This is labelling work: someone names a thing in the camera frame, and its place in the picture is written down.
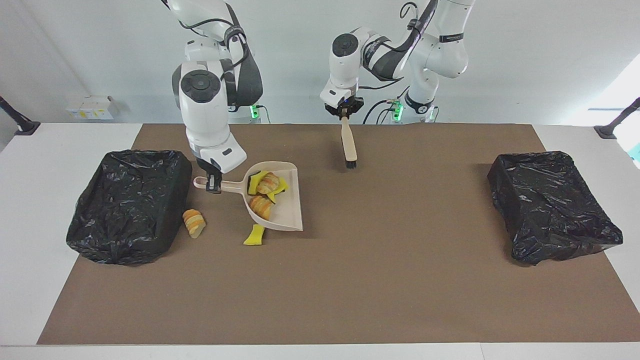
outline bin covered with black plastic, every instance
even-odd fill
[[[97,263],[152,262],[182,224],[190,180],[179,151],[107,153],[78,199],[67,244]]]
[[[515,260],[536,265],[622,244],[622,232],[564,152],[500,155],[488,179]]]

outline green light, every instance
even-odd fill
[[[402,117],[402,110],[404,109],[404,105],[402,105],[399,101],[394,102],[394,121],[399,122]]]
[[[257,119],[260,117],[260,110],[258,110],[258,106],[251,105],[251,117]]]

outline black circular joint cap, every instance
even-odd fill
[[[353,34],[339,35],[333,41],[332,49],[333,54],[339,58],[349,56],[358,49],[358,38]]]
[[[212,72],[193,70],[182,77],[180,87],[191,100],[209,102],[220,91],[220,79]]]

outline table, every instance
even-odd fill
[[[2,274],[0,357],[6,358],[434,358],[502,359],[580,358],[604,356],[632,359],[640,343],[624,344],[411,344],[303,346],[156,346],[156,347],[32,347],[47,320],[76,259],[64,243],[36,243],[66,234],[77,196],[105,152],[128,149],[137,124],[44,124],[31,137],[15,138],[0,153],[0,255]],[[536,126],[548,150],[570,153],[595,197],[625,239],[640,238],[634,205],[640,203],[640,172],[615,142],[601,140],[591,128]],[[29,159],[23,165],[23,159]],[[640,304],[638,245],[607,251],[614,269],[636,307]]]

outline dustpan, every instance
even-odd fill
[[[264,220],[249,208],[248,201],[252,195],[247,193],[249,177],[261,170],[270,171],[278,177],[283,177],[289,189],[276,195],[277,203],[271,208],[269,220]],[[196,177],[193,185],[197,188],[206,187],[206,177]],[[222,181],[220,188],[223,192],[238,193],[243,196],[244,206],[256,224],[267,229],[279,231],[302,231],[302,211],[300,209],[300,189],[298,187],[298,168],[292,163],[281,161],[265,161],[255,164],[247,170],[244,179],[239,182]]]

